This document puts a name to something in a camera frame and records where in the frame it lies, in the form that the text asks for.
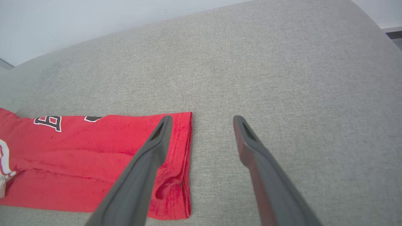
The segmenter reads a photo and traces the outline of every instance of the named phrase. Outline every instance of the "white trim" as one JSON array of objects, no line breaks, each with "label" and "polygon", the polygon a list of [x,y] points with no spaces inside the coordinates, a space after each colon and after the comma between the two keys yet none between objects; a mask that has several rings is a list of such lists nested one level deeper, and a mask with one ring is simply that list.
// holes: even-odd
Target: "white trim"
[{"label": "white trim", "polygon": [[2,168],[3,172],[6,174],[5,176],[7,179],[7,178],[14,176],[16,173],[15,173],[15,171],[10,170],[10,166],[9,166],[9,162],[8,162],[8,158],[10,156],[10,150],[8,149],[8,146],[5,143],[5,141],[2,139],[0,139],[0,146],[1,146],[1,149],[3,152],[3,156],[0,156],[1,168]]}]

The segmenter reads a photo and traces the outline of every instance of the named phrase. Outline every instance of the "folded shirt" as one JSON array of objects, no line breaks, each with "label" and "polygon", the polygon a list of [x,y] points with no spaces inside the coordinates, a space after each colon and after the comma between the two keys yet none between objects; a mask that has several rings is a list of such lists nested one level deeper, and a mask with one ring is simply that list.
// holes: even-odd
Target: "folded shirt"
[{"label": "folded shirt", "polygon": [[[170,115],[169,151],[148,212],[159,220],[191,214],[192,113]],[[0,108],[0,205],[93,212],[163,116],[29,119]]]}]

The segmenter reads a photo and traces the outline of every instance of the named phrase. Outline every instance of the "gray fabric surface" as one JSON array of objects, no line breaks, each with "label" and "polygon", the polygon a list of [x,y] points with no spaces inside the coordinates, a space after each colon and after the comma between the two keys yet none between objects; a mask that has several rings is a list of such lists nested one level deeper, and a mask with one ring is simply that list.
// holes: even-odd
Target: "gray fabric surface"
[{"label": "gray fabric surface", "polygon": [[[324,225],[402,224],[402,52],[349,0],[251,1],[107,35],[0,79],[21,117],[192,111],[192,216],[259,225],[242,115]],[[6,225],[88,214],[0,207]]]},{"label": "gray fabric surface", "polygon": [[393,39],[392,41],[395,43],[396,46],[398,46],[400,50],[402,50],[402,39]]}]

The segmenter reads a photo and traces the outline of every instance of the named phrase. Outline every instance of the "upholstery fabric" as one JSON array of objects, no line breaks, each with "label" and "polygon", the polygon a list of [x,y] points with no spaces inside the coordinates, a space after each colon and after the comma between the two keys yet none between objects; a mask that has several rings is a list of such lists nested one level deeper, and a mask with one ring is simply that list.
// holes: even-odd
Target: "upholstery fabric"
[{"label": "upholstery fabric", "polygon": [[[193,112],[192,216],[259,225],[242,115],[324,225],[402,224],[402,52],[350,0],[257,0],[103,36],[0,78],[20,117]],[[0,206],[6,225],[82,213]]]}]

